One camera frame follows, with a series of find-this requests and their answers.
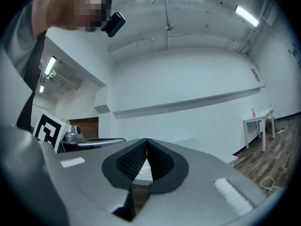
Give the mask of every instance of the black device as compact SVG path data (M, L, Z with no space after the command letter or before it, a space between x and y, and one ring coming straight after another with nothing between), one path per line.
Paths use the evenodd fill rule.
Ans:
M107 35L112 38L119 31L119 29L126 23L124 17L119 13L114 13L112 17L106 22L101 28L102 31L106 32Z

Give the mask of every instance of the wooden floor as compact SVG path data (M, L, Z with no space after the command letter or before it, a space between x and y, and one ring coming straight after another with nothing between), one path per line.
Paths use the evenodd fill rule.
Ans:
M277 121L277 128L284 132L266 135L266 151L261 151L261 139L250 144L249 149L240 152L234 168L256 184L267 176L275 180L275 186L286 186L299 158L301 147L301 115ZM136 214L148 199L146 186L133 185Z

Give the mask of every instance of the rectangular light fixture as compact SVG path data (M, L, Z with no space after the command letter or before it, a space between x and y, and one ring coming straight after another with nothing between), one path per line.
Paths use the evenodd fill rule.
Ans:
M49 63L47 65L47 67L46 67L46 70L45 70L46 75L49 75L53 65L55 64L55 62L56 62L56 57L52 56L51 59L49 60Z
M41 85L41 87L40 87L40 93L43 93L43 92L44 92L44 86Z
M255 27L259 24L259 22L254 18L251 14L249 14L247 11L245 11L241 6L236 6L235 12L237 12L239 15L244 17L246 20L248 20L251 24L253 24Z

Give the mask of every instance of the white sticker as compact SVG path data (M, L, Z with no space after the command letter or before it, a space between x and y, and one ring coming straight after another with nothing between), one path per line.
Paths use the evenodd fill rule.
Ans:
M84 163L85 159L83 159L82 157L77 157L77 158L73 158L70 160L65 160L65 161L61 161L61 165L63 166L63 168L68 168L68 167L73 167L75 165Z

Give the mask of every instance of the power cord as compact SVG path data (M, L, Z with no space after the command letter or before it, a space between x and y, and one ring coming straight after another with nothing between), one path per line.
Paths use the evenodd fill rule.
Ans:
M270 179L273 181L272 186L270 186L270 187L263 186L263 185L262 185L263 181L265 181L265 180L268 179L268 178L270 178ZM275 191L277 191L278 189L281 188L280 186L274 186L274 183L275 183L275 180L274 180L273 178L271 178L271 177L266 177L266 178L264 178L264 179L260 182L260 186L264 188L263 191L268 190L268 191L269 191L269 196L270 196L270 195L272 195L273 192L275 192Z

